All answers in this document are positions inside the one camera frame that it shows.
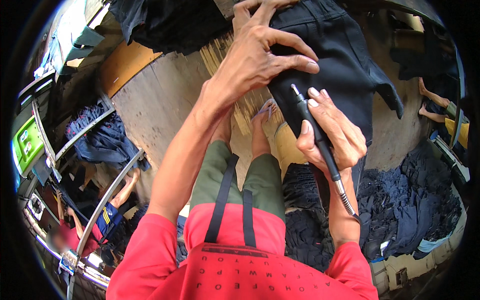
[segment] concrete floor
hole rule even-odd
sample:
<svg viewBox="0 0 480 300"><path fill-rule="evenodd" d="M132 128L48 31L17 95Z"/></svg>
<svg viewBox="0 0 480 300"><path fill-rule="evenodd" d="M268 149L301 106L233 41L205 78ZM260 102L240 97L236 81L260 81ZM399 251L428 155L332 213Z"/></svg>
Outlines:
<svg viewBox="0 0 480 300"><path fill-rule="evenodd" d="M426 135L428 123L418 117L422 97L418 92L417 78L409 81L397 78L399 65L389 56L391 37L387 35L382 41L376 39L364 16L354 17L363 29L372 58L395 84L404 104L403 119L398 120L396 113L388 108L378 94L373 99L373 143L368 150L366 168L387 170L397 167L407 152ZM186 57L175 53L160 57L113 96L112 101L125 124L128 137L146 150L152 163L152 168L142 173L137 186L142 202L149 201L152 181L168 144L194 105L202 83L216 70L212 64L219 65L231 40L231 36L217 39L203 48L201 53L195 52ZM206 59L207 50L212 56ZM266 88L256 90L247 94L235 107L232 150L240 156L237 165L240 186L252 157L251 134L245 120L249 120L268 97ZM265 129L274 155L276 148L273 135L282 120L282 116L277 117Z"/></svg>

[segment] green machine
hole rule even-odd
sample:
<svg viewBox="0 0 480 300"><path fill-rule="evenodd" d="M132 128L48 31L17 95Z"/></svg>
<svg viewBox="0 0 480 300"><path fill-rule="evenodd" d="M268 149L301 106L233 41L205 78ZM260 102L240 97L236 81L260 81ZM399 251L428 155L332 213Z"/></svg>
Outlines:
<svg viewBox="0 0 480 300"><path fill-rule="evenodd" d="M13 161L20 176L26 178L43 153L43 142L36 127L35 116L32 116L12 139Z"/></svg>

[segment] foot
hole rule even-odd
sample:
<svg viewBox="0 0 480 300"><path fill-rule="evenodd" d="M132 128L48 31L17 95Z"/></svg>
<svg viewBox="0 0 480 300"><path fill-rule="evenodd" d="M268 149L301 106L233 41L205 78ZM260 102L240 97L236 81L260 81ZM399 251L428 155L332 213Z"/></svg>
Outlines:
<svg viewBox="0 0 480 300"><path fill-rule="evenodd" d="M425 84L423 83L423 78L419 77L419 92L420 95L425 96L428 90L425 88Z"/></svg>
<svg viewBox="0 0 480 300"><path fill-rule="evenodd" d="M427 103L424 102L419 110L419 115L425 116L426 112L427 112Z"/></svg>
<svg viewBox="0 0 480 300"><path fill-rule="evenodd" d="M265 109L264 112L257 114L256 116L253 117L253 119L250 121L250 129L252 129L255 126L262 126L268 121L268 108L272 107L272 116L276 112L276 104L273 103L272 100L268 100L267 103L261 108Z"/></svg>

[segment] man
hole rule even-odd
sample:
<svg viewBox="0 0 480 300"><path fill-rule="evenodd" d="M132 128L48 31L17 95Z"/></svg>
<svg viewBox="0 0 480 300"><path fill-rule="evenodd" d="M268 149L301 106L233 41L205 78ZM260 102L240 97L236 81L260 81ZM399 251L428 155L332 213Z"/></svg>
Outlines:
<svg viewBox="0 0 480 300"><path fill-rule="evenodd" d="M295 2L246 0L235 5L234 42L165 153L147 214L111 277L107 298L378 298L358 245L360 225L345 211L332 183L329 227L336 253L330 268L323 274L284 256L280 169L262 130L270 110L275 110L272 102L251 121L253 160L242 192L236 185L238 157L229 148L232 104L283 70L319 71L317 56L298 36L268 27L277 8ZM259 3L251 16L249 10ZM274 56L269 47L275 43L303 55ZM366 153L365 138L325 90L310 88L309 96L309 109L332 141L347 195L357 211L351 167ZM297 147L329 178L312 125L305 120ZM175 224L191 194L183 232L189 256L177 268Z"/></svg>
<svg viewBox="0 0 480 300"><path fill-rule="evenodd" d="M423 83L423 78L419 77L419 92L422 96L427 96L434 103L445 108L446 115L436 114L434 112L427 111L427 103L424 102L419 110L419 115L425 116L437 123L445 123L448 134L453 135L453 127L455 126L456 105L447 98L440 97L439 95L430 92ZM467 149L468 147L468 129L470 128L470 122L467 117L463 117L462 125L460 126L460 133L458 136L458 142Z"/></svg>
<svg viewBox="0 0 480 300"><path fill-rule="evenodd" d="M114 230L115 226L122 219L122 215L118 213L118 208L127 201L139 177L139 168L134 170L133 178L125 175L125 186L103 207L102 214L98 216L98 219L93 226L92 233L88 237L84 250L81 253L82 257L87 257L96 249L98 249L99 242L107 242L107 239L104 237ZM51 250L58 253L67 252L70 249L76 251L78 244L80 243L80 238L84 233L85 226L82 225L80 219L77 217L77 214L71 207L67 208L66 213L73 217L73 220L75 221L75 228L70 229L69 224L64 221L65 209L61 201L61 192L58 189L57 205L60 226L52 228L47 233L47 245Z"/></svg>

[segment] red t-shirt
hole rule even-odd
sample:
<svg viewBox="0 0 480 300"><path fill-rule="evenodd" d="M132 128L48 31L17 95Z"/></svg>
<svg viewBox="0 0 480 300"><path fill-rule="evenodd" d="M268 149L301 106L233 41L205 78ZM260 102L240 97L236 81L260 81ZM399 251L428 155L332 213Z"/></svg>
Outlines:
<svg viewBox="0 0 480 300"><path fill-rule="evenodd" d="M285 224L256 208L257 248L244 246L240 204L226 205L218 244L204 243L213 207L197 205L187 218L184 238L189 256L180 268L175 260L175 225L162 216L145 215L111 277L107 298L378 299L358 244L341 245L323 274L285 257Z"/></svg>
<svg viewBox="0 0 480 300"><path fill-rule="evenodd" d="M80 238L77 235L77 230L75 229L75 227L70 229L69 224L66 223L63 219L60 219L60 233L66 239L67 245L69 245L69 247L74 251L77 251L78 243L80 243ZM97 250L99 247L96 240L92 238L91 236L92 234L95 236L97 240L100 240L103 237L102 233L100 232L100 229L98 228L98 225L94 224L92 233L90 234L90 236L88 236L88 239L85 244L81 257L89 256L90 253Z"/></svg>

